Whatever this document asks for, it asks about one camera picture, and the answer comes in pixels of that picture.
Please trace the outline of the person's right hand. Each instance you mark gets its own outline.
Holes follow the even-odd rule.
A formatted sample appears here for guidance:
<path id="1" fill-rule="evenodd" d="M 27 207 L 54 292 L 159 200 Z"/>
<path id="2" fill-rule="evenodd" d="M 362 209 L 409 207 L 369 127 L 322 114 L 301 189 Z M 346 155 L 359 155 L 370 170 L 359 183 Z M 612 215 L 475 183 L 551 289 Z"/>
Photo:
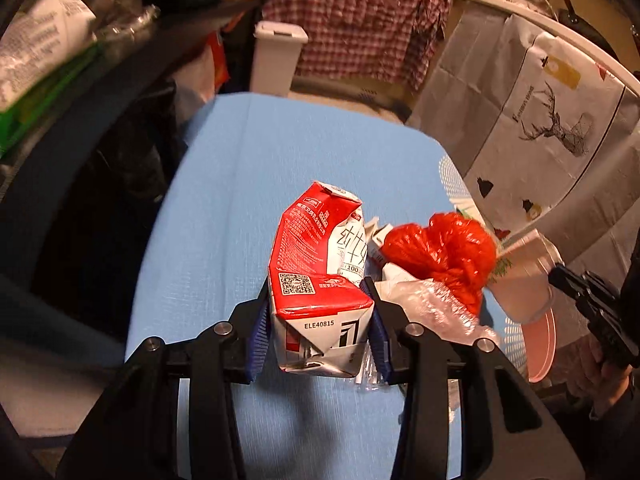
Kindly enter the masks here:
<path id="1" fill-rule="evenodd" d="M 607 361 L 593 334 L 580 337 L 570 348 L 575 351 L 575 357 L 567 376 L 568 392 L 575 398 L 587 399 L 593 416 L 600 418 L 628 389 L 632 367 L 620 368 Z"/>

